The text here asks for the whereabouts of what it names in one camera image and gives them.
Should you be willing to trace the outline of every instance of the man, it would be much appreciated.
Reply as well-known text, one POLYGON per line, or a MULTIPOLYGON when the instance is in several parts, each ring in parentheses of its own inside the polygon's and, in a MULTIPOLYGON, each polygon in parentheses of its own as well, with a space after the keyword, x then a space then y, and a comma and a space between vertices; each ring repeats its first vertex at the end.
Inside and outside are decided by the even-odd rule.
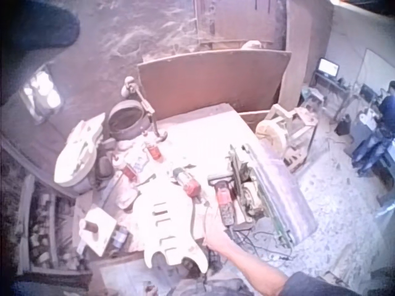
POLYGON ((363 176, 391 145, 395 135, 395 81, 389 84, 387 96, 378 110, 381 117, 377 120, 377 128, 352 153, 352 166, 360 167, 358 175, 363 176))
MULTIPOLYGON (((214 221, 206 223, 206 244, 211 250, 228 258, 260 294, 265 296, 357 296, 355 292, 333 286, 319 279, 296 273, 287 277, 258 257, 245 252, 233 242, 214 221)), ((220 271, 203 283, 197 280, 182 280, 168 296, 254 296, 241 279, 231 273, 220 271)))

